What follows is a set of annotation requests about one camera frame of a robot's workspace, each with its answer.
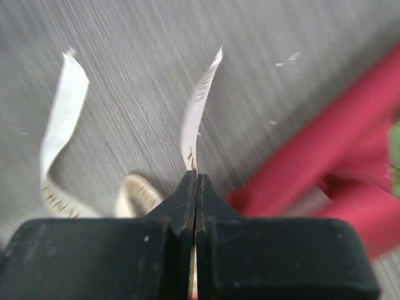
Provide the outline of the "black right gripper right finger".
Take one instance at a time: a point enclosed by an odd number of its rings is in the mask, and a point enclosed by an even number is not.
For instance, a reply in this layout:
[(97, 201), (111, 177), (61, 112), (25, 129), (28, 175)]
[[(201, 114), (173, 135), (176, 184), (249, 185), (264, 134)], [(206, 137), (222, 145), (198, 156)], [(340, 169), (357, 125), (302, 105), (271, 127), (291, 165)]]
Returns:
[(197, 180), (199, 299), (378, 299), (363, 243), (342, 220), (244, 217)]

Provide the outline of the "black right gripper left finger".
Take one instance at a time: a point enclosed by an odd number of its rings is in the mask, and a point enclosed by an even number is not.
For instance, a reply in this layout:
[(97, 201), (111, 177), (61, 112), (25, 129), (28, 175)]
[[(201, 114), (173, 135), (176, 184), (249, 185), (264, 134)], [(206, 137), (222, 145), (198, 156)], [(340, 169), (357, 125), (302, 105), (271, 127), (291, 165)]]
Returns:
[(198, 175), (148, 215), (32, 219), (1, 254), (2, 299), (191, 299)]

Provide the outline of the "cream printed ribbon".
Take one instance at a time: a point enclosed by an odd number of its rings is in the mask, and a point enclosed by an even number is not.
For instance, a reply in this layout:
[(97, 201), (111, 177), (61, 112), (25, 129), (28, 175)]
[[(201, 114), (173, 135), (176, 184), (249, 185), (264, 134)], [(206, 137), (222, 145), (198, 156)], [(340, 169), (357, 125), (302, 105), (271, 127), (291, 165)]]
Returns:
[[(88, 76), (78, 63), (74, 49), (63, 53), (63, 64), (40, 148), (41, 198), (46, 209), (56, 218), (101, 218), (101, 213), (69, 194), (51, 177), (51, 168), (71, 140), (78, 125), (89, 87)], [(188, 171), (197, 171), (199, 127), (216, 71), (223, 60), (223, 49), (194, 87), (181, 126), (181, 156)], [(163, 201), (158, 190), (138, 174), (127, 175), (114, 203), (114, 217), (136, 218), (147, 214)]]

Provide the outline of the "dark red wrapping paper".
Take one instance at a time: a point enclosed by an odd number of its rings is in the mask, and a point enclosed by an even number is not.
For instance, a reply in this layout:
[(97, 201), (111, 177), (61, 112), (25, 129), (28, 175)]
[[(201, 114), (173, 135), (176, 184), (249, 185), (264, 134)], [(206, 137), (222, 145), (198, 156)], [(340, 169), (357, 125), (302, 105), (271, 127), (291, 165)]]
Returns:
[(319, 188), (330, 204), (319, 218), (350, 223), (371, 259), (399, 246), (389, 138), (399, 116), (399, 48), (394, 47), (297, 133), (228, 203), (245, 216), (282, 215)]

